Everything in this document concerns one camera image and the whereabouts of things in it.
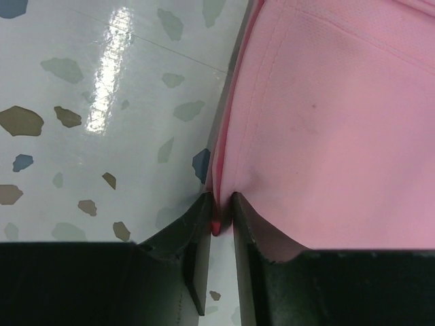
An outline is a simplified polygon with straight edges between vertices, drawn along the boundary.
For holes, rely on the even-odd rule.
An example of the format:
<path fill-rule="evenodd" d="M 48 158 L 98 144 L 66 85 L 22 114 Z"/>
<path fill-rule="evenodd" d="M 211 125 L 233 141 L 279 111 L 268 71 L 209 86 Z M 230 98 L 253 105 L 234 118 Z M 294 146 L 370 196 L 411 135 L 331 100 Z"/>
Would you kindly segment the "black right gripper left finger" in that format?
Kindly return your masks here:
<path fill-rule="evenodd" d="M 2 325 L 197 325 L 213 198 L 146 241 L 4 242 Z"/>

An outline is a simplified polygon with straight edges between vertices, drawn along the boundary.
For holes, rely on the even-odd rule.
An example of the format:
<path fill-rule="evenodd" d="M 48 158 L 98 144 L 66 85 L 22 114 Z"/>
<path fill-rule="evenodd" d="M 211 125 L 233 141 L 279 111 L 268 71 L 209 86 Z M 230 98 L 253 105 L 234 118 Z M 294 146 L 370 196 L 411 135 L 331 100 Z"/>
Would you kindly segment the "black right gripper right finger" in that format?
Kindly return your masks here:
<path fill-rule="evenodd" d="M 231 197 L 243 325 L 433 325 L 434 252 L 311 250 Z"/>

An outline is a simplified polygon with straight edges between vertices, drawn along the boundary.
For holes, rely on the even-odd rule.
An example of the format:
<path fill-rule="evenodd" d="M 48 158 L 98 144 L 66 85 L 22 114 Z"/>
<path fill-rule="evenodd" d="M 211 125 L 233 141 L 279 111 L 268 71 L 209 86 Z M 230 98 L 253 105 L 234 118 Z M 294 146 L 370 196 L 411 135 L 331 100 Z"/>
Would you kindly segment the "pink t shirt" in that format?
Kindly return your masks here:
<path fill-rule="evenodd" d="M 213 153 L 263 254 L 434 247 L 434 2 L 256 1 Z"/>

